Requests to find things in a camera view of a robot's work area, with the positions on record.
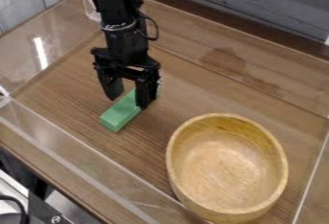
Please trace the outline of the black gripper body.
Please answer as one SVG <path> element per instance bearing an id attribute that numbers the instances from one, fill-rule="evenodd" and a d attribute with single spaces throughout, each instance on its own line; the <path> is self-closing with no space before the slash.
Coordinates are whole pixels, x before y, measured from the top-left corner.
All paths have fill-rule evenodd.
<path id="1" fill-rule="evenodd" d="M 93 69 L 100 81 L 128 79 L 159 80 L 160 63 L 148 55 L 148 48 L 92 48 Z"/>

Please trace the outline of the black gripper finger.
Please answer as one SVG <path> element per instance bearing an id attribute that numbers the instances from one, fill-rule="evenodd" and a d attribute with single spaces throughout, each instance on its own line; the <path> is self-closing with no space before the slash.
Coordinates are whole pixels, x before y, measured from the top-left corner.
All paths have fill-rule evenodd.
<path id="1" fill-rule="evenodd" d="M 124 91 L 120 73 L 111 68 L 97 68 L 96 73 L 105 96 L 113 101 Z"/>
<path id="2" fill-rule="evenodd" d="M 148 104 L 156 99 L 159 80 L 159 73 L 148 72 L 135 81 L 136 106 L 141 110 L 145 109 Z"/>

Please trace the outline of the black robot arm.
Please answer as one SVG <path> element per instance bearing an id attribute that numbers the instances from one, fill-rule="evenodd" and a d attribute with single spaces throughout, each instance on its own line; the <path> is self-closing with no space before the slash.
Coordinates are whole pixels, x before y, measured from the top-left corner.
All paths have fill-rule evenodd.
<path id="1" fill-rule="evenodd" d="M 135 83 L 135 102 L 145 109 L 155 100 L 160 63 L 148 55 L 147 21 L 143 0 L 91 0 L 100 13 L 105 48 L 93 47 L 93 69 L 107 97 L 113 101 L 124 91 L 123 79 Z"/>

